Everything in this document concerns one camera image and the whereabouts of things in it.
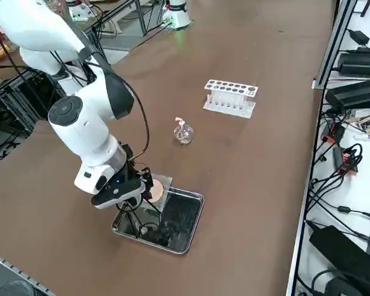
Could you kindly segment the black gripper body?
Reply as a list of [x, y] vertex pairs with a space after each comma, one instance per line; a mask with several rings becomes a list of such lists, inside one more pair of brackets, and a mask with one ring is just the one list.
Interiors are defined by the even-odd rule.
[[120, 184], [141, 184], [138, 171], [134, 167], [134, 162], [130, 160], [133, 157], [133, 151], [128, 144], [122, 144], [121, 148], [126, 152], [126, 162], [120, 171]]

